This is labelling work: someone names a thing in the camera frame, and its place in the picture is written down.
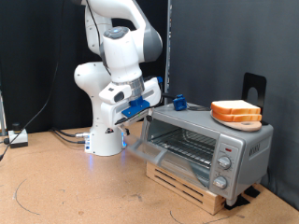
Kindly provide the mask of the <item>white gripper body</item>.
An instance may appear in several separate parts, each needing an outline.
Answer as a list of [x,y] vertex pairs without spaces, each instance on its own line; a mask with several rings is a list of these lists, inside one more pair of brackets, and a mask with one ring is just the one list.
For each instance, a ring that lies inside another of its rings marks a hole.
[[142,77],[117,82],[112,80],[100,91],[101,113],[108,128],[114,128],[142,111],[160,103],[162,92],[159,78],[144,81]]

